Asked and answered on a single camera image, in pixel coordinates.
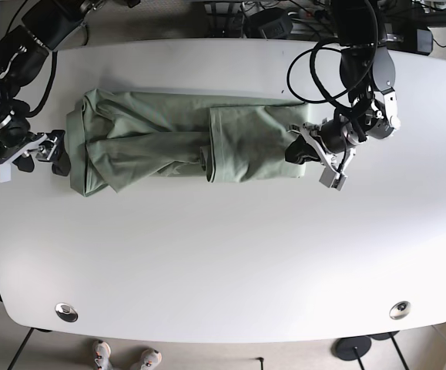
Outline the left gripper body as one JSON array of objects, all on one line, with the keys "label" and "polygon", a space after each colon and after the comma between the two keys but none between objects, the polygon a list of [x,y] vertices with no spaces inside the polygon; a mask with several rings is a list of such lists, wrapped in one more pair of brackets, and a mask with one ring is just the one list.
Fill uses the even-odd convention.
[{"label": "left gripper body", "polygon": [[338,172],[343,173],[351,161],[351,150],[357,146],[357,133],[348,119],[324,120],[321,125],[305,123],[304,127],[312,138],[320,143],[327,155],[342,154]]}]

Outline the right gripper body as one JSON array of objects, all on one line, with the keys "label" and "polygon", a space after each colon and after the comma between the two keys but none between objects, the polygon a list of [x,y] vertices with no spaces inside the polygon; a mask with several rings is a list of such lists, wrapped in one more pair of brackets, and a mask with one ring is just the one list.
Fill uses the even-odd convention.
[{"label": "right gripper body", "polygon": [[34,155],[37,161],[51,163],[56,158],[57,131],[49,133],[27,133],[14,146],[5,144],[0,139],[0,165],[13,163],[18,158],[29,158]]}]

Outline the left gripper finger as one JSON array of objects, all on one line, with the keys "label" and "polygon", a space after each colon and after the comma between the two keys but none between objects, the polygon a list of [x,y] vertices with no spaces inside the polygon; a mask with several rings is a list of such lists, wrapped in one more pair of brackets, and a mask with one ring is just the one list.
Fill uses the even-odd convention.
[{"label": "left gripper finger", "polygon": [[289,125],[288,131],[300,135],[310,135],[310,127],[308,123],[302,123],[300,125]]},{"label": "left gripper finger", "polygon": [[337,172],[333,167],[325,167],[320,176],[319,182],[327,188],[341,191],[346,180],[347,175],[344,173]]}]

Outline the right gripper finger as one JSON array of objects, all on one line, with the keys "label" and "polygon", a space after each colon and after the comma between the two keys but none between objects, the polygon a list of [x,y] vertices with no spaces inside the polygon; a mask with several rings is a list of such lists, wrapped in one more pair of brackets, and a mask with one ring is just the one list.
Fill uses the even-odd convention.
[{"label": "right gripper finger", "polygon": [[65,147],[65,130],[54,129],[47,133],[47,146],[49,148],[64,148]]},{"label": "right gripper finger", "polygon": [[0,164],[0,183],[9,182],[12,179],[12,165],[10,163]]}]

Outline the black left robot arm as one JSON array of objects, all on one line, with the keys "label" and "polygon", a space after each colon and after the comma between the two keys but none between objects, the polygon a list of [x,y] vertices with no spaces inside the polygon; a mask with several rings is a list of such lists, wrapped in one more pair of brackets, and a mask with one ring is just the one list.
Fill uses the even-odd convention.
[{"label": "black left robot arm", "polygon": [[[305,53],[310,57],[312,80],[321,103],[334,107],[334,115],[320,125],[292,126],[298,137],[288,146],[289,163],[318,162],[324,166],[320,183],[340,190],[345,170],[356,148],[368,139],[385,140],[398,131],[396,72],[387,49],[387,33],[376,1],[332,1],[330,12],[336,28],[333,38],[319,41]],[[340,47],[340,80],[344,91],[331,95],[316,70],[320,51]]]}]

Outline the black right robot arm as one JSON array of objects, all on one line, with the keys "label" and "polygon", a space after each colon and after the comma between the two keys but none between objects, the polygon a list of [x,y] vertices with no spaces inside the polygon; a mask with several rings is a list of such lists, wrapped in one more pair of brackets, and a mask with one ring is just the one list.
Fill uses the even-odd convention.
[{"label": "black right robot arm", "polygon": [[[39,1],[0,40],[0,183],[10,181],[13,167],[31,173],[36,161],[50,163],[55,175],[69,175],[64,130],[33,133],[29,119],[42,111],[49,98],[58,65],[57,47],[102,5],[101,1]],[[32,109],[16,96],[38,76],[46,59],[52,60],[50,77]]]}]

